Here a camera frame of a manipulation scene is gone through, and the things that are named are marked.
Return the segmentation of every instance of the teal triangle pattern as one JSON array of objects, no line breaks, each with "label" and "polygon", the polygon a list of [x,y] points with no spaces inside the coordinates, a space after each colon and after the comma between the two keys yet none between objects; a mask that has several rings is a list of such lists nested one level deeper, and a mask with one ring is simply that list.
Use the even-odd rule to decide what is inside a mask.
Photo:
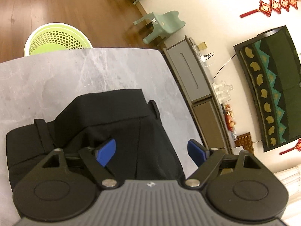
[{"label": "teal triangle pattern", "polygon": [[269,63],[269,60],[270,60],[270,56],[267,55],[265,52],[260,50],[260,44],[261,44],[261,40],[255,42],[254,46],[257,49],[259,57],[261,58],[262,64],[265,68],[265,72],[267,73],[268,81],[270,83],[270,87],[271,87],[272,94],[273,94],[273,100],[274,100],[274,103],[275,103],[275,106],[276,106],[276,115],[277,115],[277,123],[278,123],[278,127],[279,127],[280,143],[284,143],[284,142],[286,142],[286,140],[282,136],[284,134],[284,131],[286,130],[286,127],[285,127],[285,125],[283,125],[281,123],[281,119],[284,115],[284,110],[281,109],[278,106],[278,103],[279,103],[279,100],[280,100],[280,97],[281,97],[281,93],[274,88],[277,76],[276,76],[275,73],[271,72],[268,69],[268,63]]}]

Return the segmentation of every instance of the green laundry basket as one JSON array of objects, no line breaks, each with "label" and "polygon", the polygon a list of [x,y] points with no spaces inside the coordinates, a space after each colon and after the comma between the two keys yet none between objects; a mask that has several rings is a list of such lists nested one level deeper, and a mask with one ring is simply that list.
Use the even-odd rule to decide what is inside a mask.
[{"label": "green laundry basket", "polygon": [[78,29],[63,23],[50,23],[37,28],[29,36],[24,56],[66,49],[93,48],[88,38]]}]

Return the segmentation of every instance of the wooden floor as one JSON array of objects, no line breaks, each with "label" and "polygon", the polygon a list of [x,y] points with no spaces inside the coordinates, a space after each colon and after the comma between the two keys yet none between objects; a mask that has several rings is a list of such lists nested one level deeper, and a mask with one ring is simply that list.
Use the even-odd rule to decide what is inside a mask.
[{"label": "wooden floor", "polygon": [[132,0],[0,0],[0,63],[23,57],[25,42],[39,26],[61,22],[82,31],[93,47],[140,47],[149,33]]}]

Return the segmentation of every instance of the marble table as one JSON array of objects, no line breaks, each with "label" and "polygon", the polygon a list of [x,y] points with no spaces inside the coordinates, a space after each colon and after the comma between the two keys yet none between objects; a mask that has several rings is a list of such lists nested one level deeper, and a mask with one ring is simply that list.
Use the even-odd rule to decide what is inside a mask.
[{"label": "marble table", "polygon": [[5,136],[8,131],[54,118],[77,96],[115,89],[142,89],[155,100],[163,126],[186,176],[196,169],[187,141],[200,142],[185,101],[157,50],[95,48],[66,50],[0,64],[0,225],[19,220],[8,180]]}]

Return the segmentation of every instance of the metal screw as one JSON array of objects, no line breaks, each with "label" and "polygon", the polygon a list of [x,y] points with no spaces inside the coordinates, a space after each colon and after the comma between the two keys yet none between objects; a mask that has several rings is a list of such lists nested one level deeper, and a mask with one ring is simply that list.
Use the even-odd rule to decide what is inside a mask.
[{"label": "metal screw", "polygon": [[117,181],[115,179],[108,178],[103,180],[101,184],[107,188],[112,188],[117,185]]},{"label": "metal screw", "polygon": [[187,179],[187,180],[185,181],[185,184],[186,184],[187,186],[189,186],[189,187],[194,188],[194,187],[200,186],[200,185],[201,185],[201,182],[200,182],[199,180],[197,180],[197,179],[191,178],[191,179]]}]

